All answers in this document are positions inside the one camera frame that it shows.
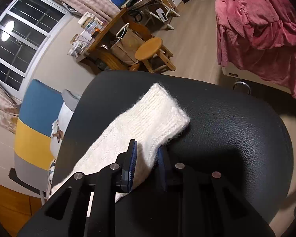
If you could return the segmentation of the white printed pillow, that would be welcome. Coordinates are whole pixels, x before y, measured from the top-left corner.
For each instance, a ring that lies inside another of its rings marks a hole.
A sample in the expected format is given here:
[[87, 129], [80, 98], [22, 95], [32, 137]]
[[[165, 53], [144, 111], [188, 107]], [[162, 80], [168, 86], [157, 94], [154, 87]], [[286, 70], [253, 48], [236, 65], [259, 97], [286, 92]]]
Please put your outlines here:
[[50, 150], [55, 159], [58, 158], [58, 153], [73, 113], [63, 102], [58, 117], [52, 124]]

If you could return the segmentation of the grey patterned pillow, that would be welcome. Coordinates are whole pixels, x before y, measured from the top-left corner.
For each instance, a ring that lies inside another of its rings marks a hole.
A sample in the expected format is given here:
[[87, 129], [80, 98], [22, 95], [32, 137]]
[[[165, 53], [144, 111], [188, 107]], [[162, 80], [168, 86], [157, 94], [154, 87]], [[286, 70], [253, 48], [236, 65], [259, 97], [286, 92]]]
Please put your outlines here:
[[67, 108], [74, 112], [78, 105], [78, 102], [80, 101], [80, 95], [76, 95], [67, 89], [64, 89], [61, 95]]

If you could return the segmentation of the white knitted sweater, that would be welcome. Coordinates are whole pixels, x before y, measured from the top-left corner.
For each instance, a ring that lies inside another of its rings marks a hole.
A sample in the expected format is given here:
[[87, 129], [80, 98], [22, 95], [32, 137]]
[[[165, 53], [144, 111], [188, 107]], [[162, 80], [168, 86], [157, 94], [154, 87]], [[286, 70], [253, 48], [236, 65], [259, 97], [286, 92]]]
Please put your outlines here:
[[136, 188], [150, 174], [158, 148], [181, 133], [189, 123], [190, 118], [177, 100], [160, 84], [154, 83], [136, 104], [108, 125], [69, 175], [99, 172], [114, 163], [134, 139], [138, 154], [132, 187]]

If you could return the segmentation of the grey yellow blue headboard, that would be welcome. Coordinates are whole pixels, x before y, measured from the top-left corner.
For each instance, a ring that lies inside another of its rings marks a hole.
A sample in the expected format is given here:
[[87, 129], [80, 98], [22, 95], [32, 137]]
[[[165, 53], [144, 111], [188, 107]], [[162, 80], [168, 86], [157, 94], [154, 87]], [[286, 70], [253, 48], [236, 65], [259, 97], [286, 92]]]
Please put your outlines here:
[[62, 104], [61, 93], [37, 79], [31, 81], [21, 104], [9, 177], [37, 195], [47, 190], [54, 159], [50, 151], [52, 124]]

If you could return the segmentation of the pink red bedspread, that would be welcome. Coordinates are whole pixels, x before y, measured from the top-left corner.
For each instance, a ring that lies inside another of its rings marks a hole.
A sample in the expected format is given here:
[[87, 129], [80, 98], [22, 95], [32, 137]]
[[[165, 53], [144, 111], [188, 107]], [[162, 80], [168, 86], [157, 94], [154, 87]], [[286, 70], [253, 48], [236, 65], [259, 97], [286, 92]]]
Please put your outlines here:
[[223, 74], [296, 98], [296, 10], [289, 0], [215, 0]]

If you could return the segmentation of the white framed window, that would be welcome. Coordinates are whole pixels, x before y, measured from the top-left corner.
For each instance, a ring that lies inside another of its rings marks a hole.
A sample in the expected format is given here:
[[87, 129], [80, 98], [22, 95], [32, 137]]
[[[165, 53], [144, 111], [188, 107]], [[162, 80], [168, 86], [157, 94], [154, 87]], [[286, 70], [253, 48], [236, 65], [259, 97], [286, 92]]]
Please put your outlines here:
[[0, 5], [0, 84], [22, 99], [39, 60], [71, 18], [53, 0], [4, 0]]

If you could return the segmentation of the wooden desk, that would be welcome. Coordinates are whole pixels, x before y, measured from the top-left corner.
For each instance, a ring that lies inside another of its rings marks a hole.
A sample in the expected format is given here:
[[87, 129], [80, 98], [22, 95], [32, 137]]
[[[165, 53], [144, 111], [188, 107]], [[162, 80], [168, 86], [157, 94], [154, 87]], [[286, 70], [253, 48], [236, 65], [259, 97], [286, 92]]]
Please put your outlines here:
[[129, 66], [119, 60], [110, 51], [111, 44], [113, 43], [113, 29], [121, 26], [121, 23], [129, 24], [129, 28], [135, 31], [141, 39], [147, 41], [152, 37], [149, 29], [139, 23], [134, 22], [128, 9], [122, 9], [95, 37], [95, 39], [87, 45], [80, 55], [76, 58], [76, 62], [82, 66], [90, 67], [91, 71], [97, 75], [101, 70], [96, 65], [96, 60], [99, 59], [105, 63], [111, 70], [126, 70]]

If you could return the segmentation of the round wooden stool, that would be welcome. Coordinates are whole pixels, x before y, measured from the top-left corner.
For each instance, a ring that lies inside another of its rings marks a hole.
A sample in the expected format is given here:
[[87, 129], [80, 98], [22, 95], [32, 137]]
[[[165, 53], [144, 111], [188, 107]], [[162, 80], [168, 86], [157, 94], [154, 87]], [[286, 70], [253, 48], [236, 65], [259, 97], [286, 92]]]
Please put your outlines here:
[[[153, 69], [150, 63], [150, 60], [155, 56], [159, 57], [164, 63], [157, 69]], [[153, 37], [145, 41], [135, 52], [136, 60], [142, 62], [149, 73], [161, 72], [164, 69], [176, 71], [175, 65], [170, 60], [171, 57], [173, 57], [172, 52], [163, 45], [162, 39], [159, 37]]]

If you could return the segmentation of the black leather table pad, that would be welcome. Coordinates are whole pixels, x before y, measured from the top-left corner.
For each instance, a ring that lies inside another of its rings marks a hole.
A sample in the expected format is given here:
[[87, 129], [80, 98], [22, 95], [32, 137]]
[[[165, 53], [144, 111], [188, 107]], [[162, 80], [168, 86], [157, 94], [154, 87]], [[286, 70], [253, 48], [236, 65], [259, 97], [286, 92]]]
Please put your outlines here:
[[[221, 151], [238, 153], [245, 167], [244, 196], [269, 225], [288, 193], [294, 163], [283, 121], [263, 101], [191, 79], [128, 71], [97, 75], [69, 124], [54, 183], [68, 176], [105, 128], [154, 83], [161, 84], [190, 117], [188, 127], [166, 144], [171, 157], [183, 161]], [[175, 216], [154, 169], [117, 202], [117, 236], [177, 236]]]

